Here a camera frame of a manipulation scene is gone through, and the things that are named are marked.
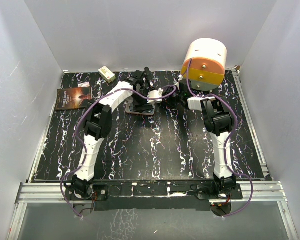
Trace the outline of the black sunglasses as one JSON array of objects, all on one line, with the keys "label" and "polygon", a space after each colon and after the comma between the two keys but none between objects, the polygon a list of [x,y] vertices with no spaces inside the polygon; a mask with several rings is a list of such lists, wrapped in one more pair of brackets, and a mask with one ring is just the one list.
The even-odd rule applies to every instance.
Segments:
[{"label": "black sunglasses", "polygon": [[152,104],[136,105],[132,109],[133,112],[138,114],[152,114],[154,110],[155,107]]}]

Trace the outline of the pink glasses case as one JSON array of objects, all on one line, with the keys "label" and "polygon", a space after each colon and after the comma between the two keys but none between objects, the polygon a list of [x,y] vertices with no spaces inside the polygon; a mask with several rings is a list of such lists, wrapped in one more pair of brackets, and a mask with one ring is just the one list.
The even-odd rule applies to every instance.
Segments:
[{"label": "pink glasses case", "polygon": [[126,101],[125,112],[131,115],[140,116],[153,116],[155,114],[154,104],[141,104],[137,103],[131,98]]}]

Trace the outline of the round drawer cabinet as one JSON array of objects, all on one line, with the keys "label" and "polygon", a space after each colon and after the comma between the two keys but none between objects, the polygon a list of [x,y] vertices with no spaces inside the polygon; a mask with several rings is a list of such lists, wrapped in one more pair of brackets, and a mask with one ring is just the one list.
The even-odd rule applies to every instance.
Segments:
[{"label": "round drawer cabinet", "polygon": [[227,48],[222,42],[199,38],[190,44],[180,73],[194,90],[212,91],[224,80],[226,61]]}]

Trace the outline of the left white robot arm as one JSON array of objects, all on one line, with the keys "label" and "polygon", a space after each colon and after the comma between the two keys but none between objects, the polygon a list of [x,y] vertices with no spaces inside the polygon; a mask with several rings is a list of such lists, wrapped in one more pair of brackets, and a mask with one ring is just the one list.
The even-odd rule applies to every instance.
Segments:
[{"label": "left white robot arm", "polygon": [[93,195],[95,164],[101,145],[112,130],[113,111],[128,100],[127,113],[153,114],[155,106],[146,99],[153,89],[151,72],[146,67],[144,71],[137,70],[130,77],[120,80],[117,86],[99,102],[91,100],[88,102],[88,109],[84,113],[83,120],[80,121],[84,129],[80,162],[72,177],[71,185],[65,185],[70,193],[83,200]]}]

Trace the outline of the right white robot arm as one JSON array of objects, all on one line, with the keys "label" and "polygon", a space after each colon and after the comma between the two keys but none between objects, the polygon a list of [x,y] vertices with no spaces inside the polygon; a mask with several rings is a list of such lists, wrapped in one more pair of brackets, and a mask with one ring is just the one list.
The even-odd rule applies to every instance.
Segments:
[{"label": "right white robot arm", "polygon": [[230,139],[238,125],[234,111],[223,97],[213,93],[204,96],[195,95],[190,83],[186,80],[181,80],[175,85],[168,85],[163,89],[165,102],[181,104],[187,110],[200,111],[204,127],[212,138],[213,180],[208,185],[196,185],[194,192],[215,195],[220,199],[225,198],[235,190],[237,184],[237,174],[233,170],[230,156]]}]

